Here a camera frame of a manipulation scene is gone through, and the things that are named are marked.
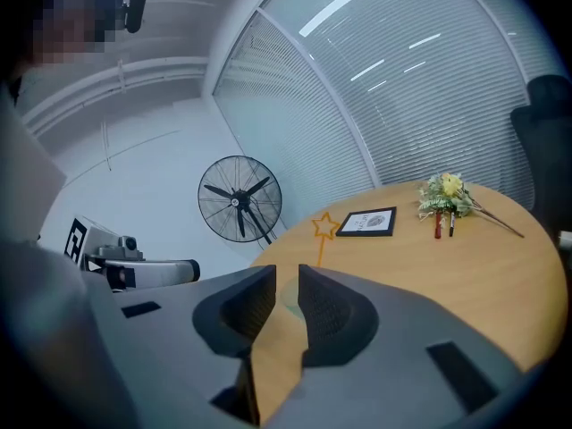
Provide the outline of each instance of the ceiling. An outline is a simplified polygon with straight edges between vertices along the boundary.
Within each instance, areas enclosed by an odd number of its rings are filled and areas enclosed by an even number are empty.
[[[58,90],[123,64],[172,56],[208,56],[212,38],[232,0],[147,0],[136,34],[118,32],[101,52],[76,55],[73,63],[33,68],[22,80],[18,109],[31,110]]]

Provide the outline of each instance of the fan blade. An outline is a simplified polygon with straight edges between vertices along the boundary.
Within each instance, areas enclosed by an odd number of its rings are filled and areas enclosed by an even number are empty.
[[[266,182],[270,180],[270,177],[267,176],[266,178],[264,178],[262,181],[259,181],[257,184],[255,184],[252,188],[250,188],[249,190],[247,190],[247,196],[251,196],[252,194],[254,194],[255,192],[257,192],[258,190],[260,190],[261,188],[264,187],[264,185],[266,184]]]
[[[215,186],[209,186],[208,184],[205,184],[205,189],[208,189],[211,192],[214,192],[215,194],[218,194],[219,196],[222,196],[224,198],[232,198],[231,194],[229,194],[225,190],[222,190],[220,188],[216,188]]]
[[[242,235],[242,238],[244,239],[244,219],[242,218],[242,210],[240,208],[238,210],[240,235]]]

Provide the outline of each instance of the flower bouquet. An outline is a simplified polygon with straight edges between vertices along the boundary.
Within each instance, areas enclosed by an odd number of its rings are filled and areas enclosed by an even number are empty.
[[[474,200],[465,187],[465,183],[461,180],[460,174],[444,173],[443,175],[434,175],[429,179],[426,186],[419,189],[419,194],[421,196],[419,200],[419,219],[423,221],[427,217],[435,215],[436,239],[441,237],[441,228],[445,223],[446,213],[450,214],[450,236],[452,236],[455,216],[463,217],[472,211],[479,211],[498,221],[519,237],[525,237]]]

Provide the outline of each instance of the floor fan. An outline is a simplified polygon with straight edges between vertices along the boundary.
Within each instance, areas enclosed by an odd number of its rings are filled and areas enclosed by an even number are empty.
[[[276,178],[252,157],[229,156],[212,164],[198,186],[198,207],[208,226],[224,239],[268,238],[282,210]]]

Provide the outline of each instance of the chair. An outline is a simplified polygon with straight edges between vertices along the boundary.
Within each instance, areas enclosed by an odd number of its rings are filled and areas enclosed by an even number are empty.
[[[572,84],[546,75],[528,83],[531,105],[510,114],[534,180],[532,214],[555,239],[572,231]]]

